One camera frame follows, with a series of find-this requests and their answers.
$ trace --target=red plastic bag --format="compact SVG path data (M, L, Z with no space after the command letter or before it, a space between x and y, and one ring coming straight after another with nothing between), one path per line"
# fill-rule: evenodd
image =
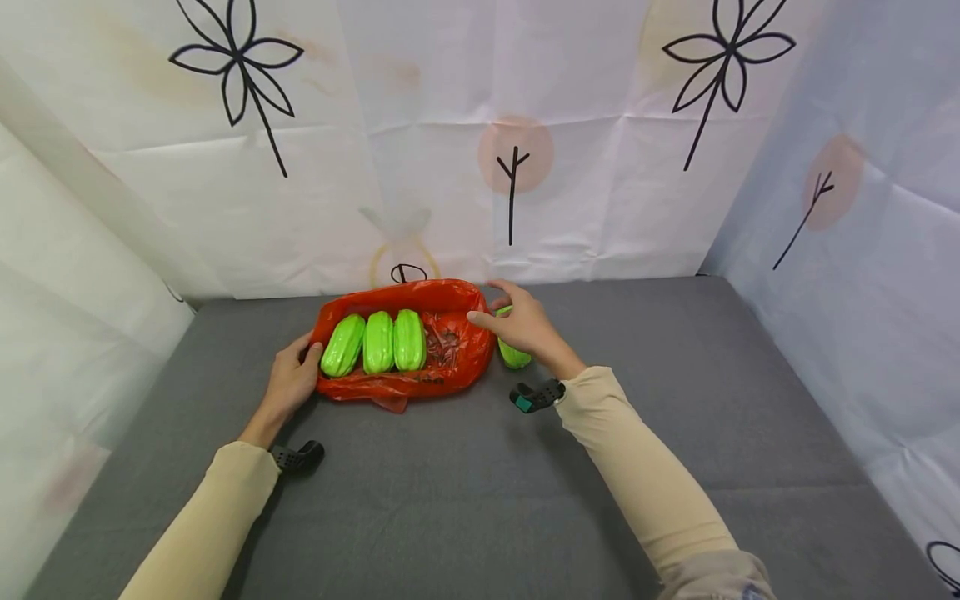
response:
M357 313L366 319L385 310L396 318L401 308L416 310L423 321L427 358L422 370L367 375L360 360L345 377L328 379L321 373L317 391L333 400L369 399L402 413L407 398L459 392L487 370L496 338L467 321L469 310L487 312L487 301L475 285L461 279L412 281L342 296L321 308L310 343L325 346L346 315Z

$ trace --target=black wrist device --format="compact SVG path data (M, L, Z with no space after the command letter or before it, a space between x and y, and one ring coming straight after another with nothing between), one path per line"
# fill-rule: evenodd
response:
M566 387L557 379L548 380L536 390L525 383L519 383L510 391L510 401L521 413L529 415L553 406L565 393Z
M300 450L291 450L282 445L274 445L270 448L270 453L274 455L276 465L284 473L309 473L317 468L317 465L324 459L326 450L324 445L316 440L310 440Z

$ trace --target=white backdrop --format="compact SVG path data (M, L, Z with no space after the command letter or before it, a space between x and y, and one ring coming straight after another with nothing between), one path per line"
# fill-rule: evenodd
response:
M0 589L16 598L192 312L2 126L0 199Z
M851 0L825 20L705 270L917 544L960 546L960 5ZM960 554L932 554L960 581Z
M676 276L825 3L8 0L0 56L132 191L99 202L142 204L117 233L169 234L152 264L188 296L363 289L398 263Z

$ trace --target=fake cucumber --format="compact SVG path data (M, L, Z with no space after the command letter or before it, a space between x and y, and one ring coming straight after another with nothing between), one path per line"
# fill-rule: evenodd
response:
M334 327L320 359L320 368L328 377L343 377L353 371L363 345L364 326L363 317L349 315Z
M512 306L504 306L500 310L496 311L496 315L499 317L504 313L510 312L512 309ZM496 343L498 346L500 346L500 356L503 356L503 362L506 363L508 369L523 369L530 364L530 361L533 360L533 356L525 352L521 352L516 348L507 346L500 338L496 339Z
M394 360L400 371L419 371L426 364L426 331L420 315L406 308L396 315Z
M394 367L394 320L386 311L373 313L363 333L363 370L367 375Z

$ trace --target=gray mat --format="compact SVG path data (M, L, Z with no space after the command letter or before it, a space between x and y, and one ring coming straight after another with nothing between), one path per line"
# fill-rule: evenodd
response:
M947 597L749 309L720 278L532 288L583 358L717 503L780 600ZM30 598L115 598L243 428L274 353L324 299L220 301L197 316ZM282 435L322 441L283 480L226 598L653 598L657 581L587 454L507 400L494 361L466 393L393 415L325 400Z

